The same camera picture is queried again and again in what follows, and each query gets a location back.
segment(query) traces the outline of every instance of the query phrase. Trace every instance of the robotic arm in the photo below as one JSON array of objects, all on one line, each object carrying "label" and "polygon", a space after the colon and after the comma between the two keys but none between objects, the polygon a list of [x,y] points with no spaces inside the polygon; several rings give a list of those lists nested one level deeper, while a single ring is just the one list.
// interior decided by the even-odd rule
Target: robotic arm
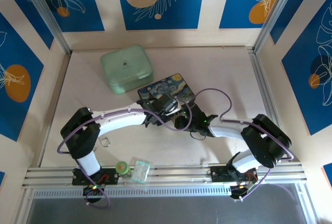
[{"label": "robotic arm", "polygon": [[166,93],[159,99],[139,100],[128,107],[110,111],[91,112],[84,107],[62,128],[62,144],[66,143],[67,153],[94,182],[99,181],[98,175],[104,174],[93,152],[99,136],[130,125],[159,126],[175,114],[175,128],[179,131],[237,138],[247,143],[249,150],[234,155],[226,166],[211,167],[213,182],[238,181],[260,165],[273,168],[291,146],[290,139],[265,115],[257,115],[248,121],[226,120],[219,119],[218,115],[206,116],[194,102],[185,105],[190,107],[189,111],[182,109],[178,99]]}]

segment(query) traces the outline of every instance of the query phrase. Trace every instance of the mouse pad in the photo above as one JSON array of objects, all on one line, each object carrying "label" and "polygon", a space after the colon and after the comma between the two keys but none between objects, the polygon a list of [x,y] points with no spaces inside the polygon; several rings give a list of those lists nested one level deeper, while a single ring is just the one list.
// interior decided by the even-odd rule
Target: mouse pad
[{"label": "mouse pad", "polygon": [[173,97],[179,97],[189,103],[195,98],[186,81],[180,74],[175,74],[158,82],[152,83],[137,91],[141,99],[160,98],[163,94],[169,93]]}]

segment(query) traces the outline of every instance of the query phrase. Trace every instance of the white tabletop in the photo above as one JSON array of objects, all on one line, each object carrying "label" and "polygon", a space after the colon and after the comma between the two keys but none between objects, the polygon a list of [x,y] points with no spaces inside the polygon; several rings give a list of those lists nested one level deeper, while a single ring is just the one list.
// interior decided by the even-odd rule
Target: white tabletop
[{"label": "white tabletop", "polygon": [[[194,93],[204,88],[226,91],[233,101],[229,118],[253,118],[266,114],[247,49],[236,48],[162,48],[147,49],[158,81],[180,73]],[[128,106],[139,99],[137,89],[113,94],[107,85],[100,57],[110,50],[73,52],[54,121],[47,140],[42,167],[75,166],[70,155],[57,154],[62,141],[61,128],[81,107],[111,110]],[[228,100],[220,93],[204,92],[196,100],[207,114],[220,114]],[[164,127],[131,126],[105,134],[110,146],[97,141],[96,156],[101,165],[124,160],[147,160],[153,165],[226,163],[233,154],[247,150],[244,141],[230,138],[192,139],[188,132],[172,132]]]}]

